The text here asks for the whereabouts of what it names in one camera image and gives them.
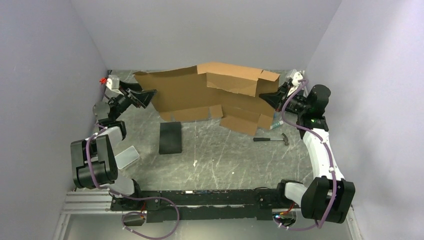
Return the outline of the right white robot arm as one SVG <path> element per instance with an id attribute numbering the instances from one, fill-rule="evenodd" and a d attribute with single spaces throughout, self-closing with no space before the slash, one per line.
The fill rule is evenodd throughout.
<path id="1" fill-rule="evenodd" d="M 313 181 L 305 186 L 299 181 L 282 180 L 275 194 L 276 203 L 282 208 L 297 204 L 302 216 L 314 220 L 316 227 L 322 227 L 324 222 L 342 224 L 356 188 L 341 173 L 331 149 L 324 116 L 331 90 L 322 84 L 313 86 L 307 96 L 299 94 L 300 88 L 293 93 L 290 90 L 290 85 L 285 83 L 276 92 L 261 93 L 259 97 L 282 114 L 289 111 L 297 115 L 297 121 L 290 125 L 297 128 L 307 148 Z"/>

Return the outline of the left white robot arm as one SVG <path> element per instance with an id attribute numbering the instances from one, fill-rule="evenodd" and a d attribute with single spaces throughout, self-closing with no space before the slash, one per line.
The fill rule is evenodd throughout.
<path id="1" fill-rule="evenodd" d="M 119 175 L 118 162 L 136 157 L 138 153 L 127 149 L 115 154 L 114 148 L 127 136 L 126 124 L 120 116 L 130 106 L 145 109 L 157 90 L 144 90 L 138 83 L 121 81 L 115 75 L 104 77 L 99 82 L 117 96 L 93 106 L 98 131 L 70 144 L 73 182 L 79 189 L 106 190 L 115 198 L 124 198 L 123 202 L 129 209 L 137 210 L 143 205 L 144 196 L 135 180 Z"/>

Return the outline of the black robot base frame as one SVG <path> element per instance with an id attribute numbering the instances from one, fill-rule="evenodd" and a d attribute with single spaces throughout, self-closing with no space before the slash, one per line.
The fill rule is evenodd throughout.
<path id="1" fill-rule="evenodd" d="M 272 215 L 292 207 L 279 189 L 226 190 L 142 190 L 141 201 L 113 197 L 113 212 L 143 211 L 147 223 L 162 223 L 180 219 L 227 220 L 256 219 L 270 221 Z"/>

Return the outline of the brown cardboard box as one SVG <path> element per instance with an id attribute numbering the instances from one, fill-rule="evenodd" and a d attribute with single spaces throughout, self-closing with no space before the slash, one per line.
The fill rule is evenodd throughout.
<path id="1" fill-rule="evenodd" d="M 259 97 L 277 91 L 280 74 L 272 71 L 208 62 L 133 76 L 144 90 L 157 91 L 151 103 L 166 122 L 220 119 L 222 127 L 254 136 L 274 120 L 275 108 Z"/>

